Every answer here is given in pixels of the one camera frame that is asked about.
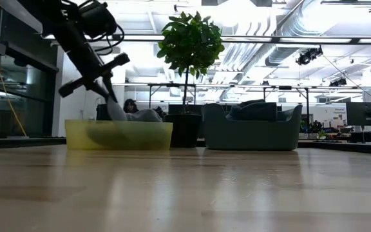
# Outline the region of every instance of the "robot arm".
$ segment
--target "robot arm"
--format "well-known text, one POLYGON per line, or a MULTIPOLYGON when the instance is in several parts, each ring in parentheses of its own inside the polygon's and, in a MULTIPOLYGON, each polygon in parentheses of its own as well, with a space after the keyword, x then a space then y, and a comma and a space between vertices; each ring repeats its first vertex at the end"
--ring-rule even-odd
POLYGON ((117 102, 111 85, 111 70, 128 63, 129 58, 122 53, 104 64, 84 36, 95 41, 115 33, 117 23, 107 10, 107 4, 97 0, 87 0, 79 6, 69 0, 18 1, 43 24, 43 36, 52 34, 56 38, 82 75, 62 86, 60 95, 66 97, 84 85, 87 90, 93 90, 105 99, 110 96, 117 102), (95 81, 98 77, 102 77, 106 90, 95 81))

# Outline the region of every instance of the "black plant pot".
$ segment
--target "black plant pot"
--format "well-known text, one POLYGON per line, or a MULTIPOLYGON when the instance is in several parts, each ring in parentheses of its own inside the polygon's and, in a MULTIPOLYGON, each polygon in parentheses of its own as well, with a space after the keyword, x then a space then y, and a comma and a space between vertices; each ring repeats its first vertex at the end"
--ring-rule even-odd
POLYGON ((171 135, 172 148, 196 147, 198 129, 202 119, 200 115, 166 115, 165 119, 166 122, 173 123, 173 134, 171 135))

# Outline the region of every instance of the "green leaves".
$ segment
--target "green leaves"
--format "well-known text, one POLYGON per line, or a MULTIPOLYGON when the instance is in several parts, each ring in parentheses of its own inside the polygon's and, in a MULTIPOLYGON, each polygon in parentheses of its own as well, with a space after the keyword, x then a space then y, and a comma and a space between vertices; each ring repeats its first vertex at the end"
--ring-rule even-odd
POLYGON ((161 49, 158 58, 178 69, 181 76, 186 70, 196 78, 207 75, 207 69, 224 51, 221 29, 214 25, 210 16, 202 19, 200 13, 190 15, 182 12, 179 17, 169 17, 170 22, 162 30, 164 40, 158 44, 161 49))

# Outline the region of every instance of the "wooden table surface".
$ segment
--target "wooden table surface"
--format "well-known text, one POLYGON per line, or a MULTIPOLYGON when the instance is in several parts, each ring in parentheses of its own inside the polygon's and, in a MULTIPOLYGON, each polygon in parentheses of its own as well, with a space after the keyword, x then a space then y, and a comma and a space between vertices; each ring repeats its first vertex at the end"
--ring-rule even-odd
POLYGON ((0 150, 0 232, 371 232, 371 154, 0 150))

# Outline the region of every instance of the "yellow plastic bin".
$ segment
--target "yellow plastic bin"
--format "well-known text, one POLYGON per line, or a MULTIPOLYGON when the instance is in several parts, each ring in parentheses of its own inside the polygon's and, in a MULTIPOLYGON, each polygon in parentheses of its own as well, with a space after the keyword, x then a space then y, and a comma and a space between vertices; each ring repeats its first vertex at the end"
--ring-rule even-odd
POLYGON ((172 123, 66 120, 70 150, 169 150, 172 123))

